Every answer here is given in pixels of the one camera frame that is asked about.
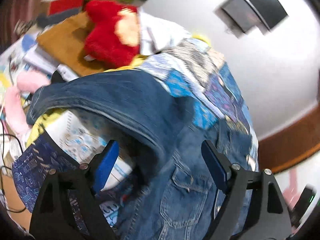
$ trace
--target yellow cloth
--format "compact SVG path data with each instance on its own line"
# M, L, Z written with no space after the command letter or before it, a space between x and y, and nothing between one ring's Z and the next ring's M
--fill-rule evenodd
M115 69L108 69L108 70L105 70L104 72L133 69L137 66L140 66L146 60L147 57L148 56L142 56L142 55L138 54L138 55L134 56L134 58L129 66L123 66L123 67L119 67L119 68L115 68Z
M204 41L206 44L208 44L209 47L211 47L211 42L206 36L204 36L202 34L193 34L192 37L194 39Z
M26 148L28 148L31 143L33 143L40 134L42 134L43 128L42 125L44 127L47 127L49 124L53 123L55 120L57 120L60 115L63 114L63 112L66 111L65 108L55 108L55 109L51 109L49 111L47 111L45 114L41 115L35 122L35 124L33 125L32 129L31 129L31 133L29 135L29 138L26 142Z
M138 54L133 58L129 66L123 66L116 69L108 69L104 72L133 69L141 65L146 60L146 58L147 56L142 56ZM40 134L44 132L42 126L44 126L45 128L48 127L48 125L53 123L55 120L57 120L63 114L64 111L66 111L65 108L55 108L55 109L48 110L45 114L41 115L36 120L35 124L31 129L31 133L26 142L26 147L28 148L31 145L31 143L33 143L40 136Z
M0 73L0 82L5 88L11 87L12 84L7 80L3 73Z

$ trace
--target black device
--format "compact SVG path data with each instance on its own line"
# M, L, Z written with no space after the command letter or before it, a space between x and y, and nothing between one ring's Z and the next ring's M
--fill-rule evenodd
M236 22L243 33L247 33L259 22L256 13L245 0L229 0L221 8Z
M258 15L264 25L271 30L281 22L287 13L279 0L245 0Z
M299 200L295 204L292 211L290 211L291 224L296 228L300 225L300 219L303 217L311 202L316 196L316 192L310 187L306 186L300 195Z
M117 239L94 199L97 189L103 187L103 183L94 187L96 179L99 180L95 176L96 170L105 161L114 143L110 141L101 154L95 155L89 164L82 163L74 171L49 171L31 217L30 233L36 240ZM291 234L289 212L270 170L246 171L237 163L231 164L210 141L202 143L201 153L217 188L226 194L217 217L211 221L205 240L282 240ZM70 189L76 191L88 235L77 229L68 199ZM244 229L232 236L248 189L252 189L252 198Z

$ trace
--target pile of clothes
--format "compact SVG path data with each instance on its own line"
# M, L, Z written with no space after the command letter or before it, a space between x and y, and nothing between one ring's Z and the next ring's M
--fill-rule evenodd
M37 42L80 77L66 82L55 73L32 86L24 84L30 78L18 78L15 91L9 90L16 98L20 91L33 94L27 115L20 112L19 124L10 125L29 134L27 149L12 164L28 210L50 169L75 169L115 139L115 179L108 178L96 199L116 234L202 239L225 197L202 158L202 142L212 141L231 163L258 171L249 111L223 55L176 23L107 0L90 1L86 12ZM54 124L59 119L68 132ZM242 230L250 195L234 233ZM71 191L69 197L86 233Z

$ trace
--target white cloth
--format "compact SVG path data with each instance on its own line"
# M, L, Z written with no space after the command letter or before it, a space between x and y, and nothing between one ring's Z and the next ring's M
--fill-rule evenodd
M177 46L191 33L177 23L147 14L138 8L140 19L140 54L150 56L164 49Z
M97 153L102 152L110 139L119 143L119 157L102 191L118 185L135 166L129 156L132 150L131 137L112 126L103 116L81 109L69 109L49 124L46 131L79 164L89 163Z
M57 67L57 71L60 73L62 78L67 82L79 78L79 76L76 73L74 73L67 65L64 65L64 64L60 64Z

